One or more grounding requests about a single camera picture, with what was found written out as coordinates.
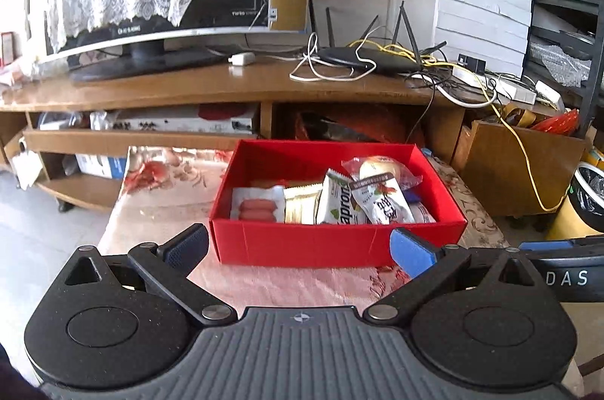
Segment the red plastic bag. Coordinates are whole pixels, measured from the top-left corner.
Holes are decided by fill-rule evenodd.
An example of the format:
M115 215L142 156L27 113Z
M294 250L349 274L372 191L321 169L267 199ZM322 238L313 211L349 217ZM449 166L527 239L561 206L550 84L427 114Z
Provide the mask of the red plastic bag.
M577 126L579 125L579 110L568 111L558 117L552 117L550 119L543 120L531 127L535 131L549 132L549 134L559 134L561 136L568 136L572 134Z

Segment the yellow trash can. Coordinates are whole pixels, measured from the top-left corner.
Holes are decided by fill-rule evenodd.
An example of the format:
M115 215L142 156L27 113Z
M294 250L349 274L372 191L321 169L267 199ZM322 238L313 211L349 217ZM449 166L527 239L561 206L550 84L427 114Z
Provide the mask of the yellow trash can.
M584 199L589 201L597 212L604 214L604 199L590 187L585 179L586 175L599 175L604 178L604 171L588 163L579 163L569 193L547 234L548 240L569 240L604 234L604 216L581 207L581 199Z

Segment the red box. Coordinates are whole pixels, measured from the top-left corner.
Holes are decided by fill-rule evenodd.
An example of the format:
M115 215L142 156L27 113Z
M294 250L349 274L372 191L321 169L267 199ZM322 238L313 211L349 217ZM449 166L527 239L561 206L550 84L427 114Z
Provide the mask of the red box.
M231 221L237 187L256 181L322 182L342 161L389 156L424 181L415 187L437 223L412 225L292 225ZM414 145L304 141L240 141L210 214L210 232L222 263L269 267L380 267L392 265L390 233L404 226L442 246L457 243L467 221L424 154Z

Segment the circular logo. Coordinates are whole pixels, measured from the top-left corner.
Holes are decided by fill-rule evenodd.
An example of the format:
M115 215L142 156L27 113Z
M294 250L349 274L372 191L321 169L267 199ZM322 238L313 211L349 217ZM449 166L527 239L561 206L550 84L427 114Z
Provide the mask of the circular logo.
M310 320L310 316L307 315L306 313L298 313L297 315L294 316L294 320L297 321L298 323L304 323L305 321Z

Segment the white floor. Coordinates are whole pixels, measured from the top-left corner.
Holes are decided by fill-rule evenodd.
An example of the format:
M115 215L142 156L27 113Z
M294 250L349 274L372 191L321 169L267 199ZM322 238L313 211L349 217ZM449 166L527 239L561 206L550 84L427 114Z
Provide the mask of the white floor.
M80 245L96 245L109 213L57 210L37 188L24 192L0 171L0 343L12 365L37 384L23 347L23 331L59 270Z

